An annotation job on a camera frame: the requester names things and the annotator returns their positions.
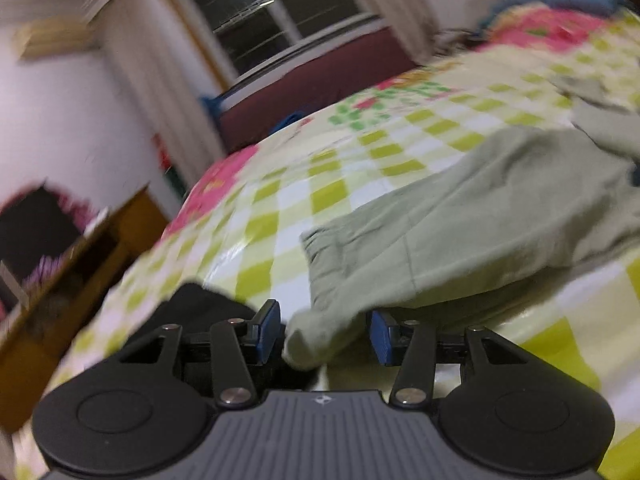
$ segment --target air conditioner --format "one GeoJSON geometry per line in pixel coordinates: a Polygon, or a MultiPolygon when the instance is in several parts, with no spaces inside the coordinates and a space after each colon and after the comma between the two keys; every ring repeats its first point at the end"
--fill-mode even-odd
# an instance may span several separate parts
{"type": "Polygon", "coordinates": [[[14,35],[19,59],[56,56],[95,46],[93,29],[79,18],[57,16],[22,25],[14,35]]]}

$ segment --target metal screw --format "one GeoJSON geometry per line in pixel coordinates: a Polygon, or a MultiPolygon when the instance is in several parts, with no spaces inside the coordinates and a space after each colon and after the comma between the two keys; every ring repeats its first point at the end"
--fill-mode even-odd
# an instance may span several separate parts
{"type": "Polygon", "coordinates": [[[243,404],[251,399],[251,392],[246,388],[227,388],[222,390],[220,400],[225,404],[243,404]]]}
{"type": "Polygon", "coordinates": [[[427,394],[420,388],[402,388],[396,392],[396,400],[403,404],[420,404],[427,398],[427,394]]]}

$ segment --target blue clip pad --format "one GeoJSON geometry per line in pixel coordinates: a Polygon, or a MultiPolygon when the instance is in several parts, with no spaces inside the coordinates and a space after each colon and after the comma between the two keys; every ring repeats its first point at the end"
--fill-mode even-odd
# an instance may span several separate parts
{"type": "Polygon", "coordinates": [[[376,352],[378,362],[381,365],[391,366],[392,348],[391,338],[389,335],[389,327],[385,320],[377,310],[371,313],[371,321],[369,325],[369,340],[376,352]]]}
{"type": "Polygon", "coordinates": [[[258,326],[258,343],[255,346],[259,365],[269,360],[273,345],[280,334],[280,304],[273,301],[270,305],[265,304],[263,308],[265,307],[268,311],[258,326]]]}

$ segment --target green cloth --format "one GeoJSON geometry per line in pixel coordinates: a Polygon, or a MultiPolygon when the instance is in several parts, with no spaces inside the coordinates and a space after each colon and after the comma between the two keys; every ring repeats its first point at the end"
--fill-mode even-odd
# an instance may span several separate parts
{"type": "Polygon", "coordinates": [[[599,109],[585,101],[574,104],[574,124],[604,150],[640,160],[640,118],[626,110],[599,109]]]}
{"type": "Polygon", "coordinates": [[[567,75],[553,77],[549,82],[558,88],[558,91],[565,95],[579,97],[589,103],[612,107],[609,103],[605,89],[598,79],[581,79],[567,75]]]}
{"type": "Polygon", "coordinates": [[[290,320],[285,358],[297,368],[328,362],[377,307],[451,305],[451,320],[455,302],[443,302],[485,293],[467,302],[481,312],[488,291],[632,240],[640,189],[630,184],[633,163],[620,156],[626,119],[609,118],[603,149],[577,129],[503,130],[452,168],[303,234],[312,306],[290,320]]]}

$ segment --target black cloth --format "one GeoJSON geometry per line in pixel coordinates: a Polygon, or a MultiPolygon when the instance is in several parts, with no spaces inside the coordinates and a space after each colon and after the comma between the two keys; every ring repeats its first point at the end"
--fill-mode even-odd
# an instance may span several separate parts
{"type": "Polygon", "coordinates": [[[43,256],[57,258],[80,235],[57,197],[39,187],[0,213],[0,259],[21,282],[43,256]]]}
{"type": "MultiPolygon", "coordinates": [[[[170,300],[158,305],[146,323],[129,337],[127,344],[168,323],[181,325],[184,334],[193,334],[208,332],[211,325],[225,319],[251,319],[254,314],[253,309],[223,294],[202,288],[197,283],[185,283],[170,300]]],[[[305,390],[316,377],[316,370],[300,372],[283,361],[284,329],[283,324],[269,361],[260,367],[249,367],[258,393],[266,389],[305,390]]],[[[186,365],[182,378],[201,395],[210,396],[211,370],[208,363],[186,365]]]]}

